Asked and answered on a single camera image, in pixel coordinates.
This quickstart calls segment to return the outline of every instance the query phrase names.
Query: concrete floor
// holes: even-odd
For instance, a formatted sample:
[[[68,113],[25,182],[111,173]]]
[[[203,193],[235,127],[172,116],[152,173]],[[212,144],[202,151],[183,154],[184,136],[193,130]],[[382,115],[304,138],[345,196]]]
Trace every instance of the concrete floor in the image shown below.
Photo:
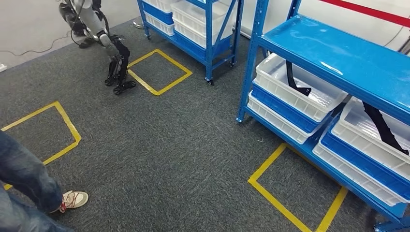
[[[53,40],[64,37],[54,43],[49,51],[29,52],[15,56],[0,52],[0,64],[10,67],[47,54],[72,43],[69,27],[58,11],[58,0],[22,0],[0,1],[0,50],[8,50],[19,55],[28,50],[44,51],[50,48]],[[140,16],[135,0],[103,0],[102,9],[110,26],[129,21]]]

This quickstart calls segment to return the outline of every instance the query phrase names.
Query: cable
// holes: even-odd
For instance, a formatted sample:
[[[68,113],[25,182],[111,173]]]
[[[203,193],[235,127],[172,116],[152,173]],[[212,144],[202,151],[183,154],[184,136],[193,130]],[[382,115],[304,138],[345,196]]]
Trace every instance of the cable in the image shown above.
[[[401,28],[400,28],[400,30],[397,32],[397,34],[396,34],[389,42],[387,42],[383,47],[389,45],[393,40],[395,40],[395,38],[397,38],[397,36],[400,34],[400,32],[403,30],[403,28],[404,28],[404,26],[401,26]]]
[[[83,10],[84,3],[86,3],[86,0],[83,0],[83,4],[81,4],[81,9],[80,9],[80,11],[79,11],[78,14],[77,14],[77,18],[75,18],[73,25],[75,25],[75,23],[77,22],[77,20],[80,19],[80,14],[81,14],[81,11]],[[70,36],[71,36],[71,40],[72,40],[76,45],[80,46],[80,44],[78,44],[78,43],[74,40],[74,38],[73,38],[73,29],[72,29],[72,28],[71,28]]]
[[[47,51],[50,51],[50,50],[53,48],[54,43],[55,43],[57,40],[61,40],[61,39],[68,38],[68,32],[70,32],[70,31],[67,31],[67,32],[66,32],[66,36],[53,40],[53,42],[51,43],[50,48],[48,48],[48,49],[46,49],[46,50],[44,50],[44,51],[28,50],[28,51],[23,52],[22,54],[16,54],[16,53],[14,53],[14,52],[12,52],[12,51],[8,51],[8,50],[0,50],[0,52],[7,52],[7,53],[10,53],[10,54],[12,54],[12,55],[14,55],[14,56],[16,56],[16,57],[20,57],[20,56],[25,55],[26,53],[29,53],[29,52],[34,52],[34,53],[38,53],[38,54],[43,53],[43,52],[47,52]]]

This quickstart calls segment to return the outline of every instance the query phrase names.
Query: metal stand base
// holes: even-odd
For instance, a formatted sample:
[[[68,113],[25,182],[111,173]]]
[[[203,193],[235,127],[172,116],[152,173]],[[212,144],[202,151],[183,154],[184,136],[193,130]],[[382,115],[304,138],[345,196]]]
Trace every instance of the metal stand base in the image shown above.
[[[144,23],[142,22],[142,18],[141,18],[141,17],[136,18],[136,19],[133,21],[132,25],[133,25],[135,28],[137,28],[137,29],[144,29]]]

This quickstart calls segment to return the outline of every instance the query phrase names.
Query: sneaker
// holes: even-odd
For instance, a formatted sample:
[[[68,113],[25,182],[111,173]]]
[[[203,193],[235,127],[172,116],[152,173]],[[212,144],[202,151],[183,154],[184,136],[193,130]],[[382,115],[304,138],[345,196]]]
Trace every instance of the sneaker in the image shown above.
[[[63,194],[63,200],[59,211],[64,213],[66,209],[75,209],[88,202],[88,194],[80,191],[68,191]]]

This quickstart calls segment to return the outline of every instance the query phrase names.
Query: jeans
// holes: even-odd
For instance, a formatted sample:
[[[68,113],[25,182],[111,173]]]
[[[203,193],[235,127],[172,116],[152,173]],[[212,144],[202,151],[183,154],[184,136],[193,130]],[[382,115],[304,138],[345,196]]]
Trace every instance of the jeans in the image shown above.
[[[0,180],[28,196],[31,207],[0,186],[0,232],[68,232],[44,213],[59,208],[62,193],[57,182],[25,147],[0,131]]]

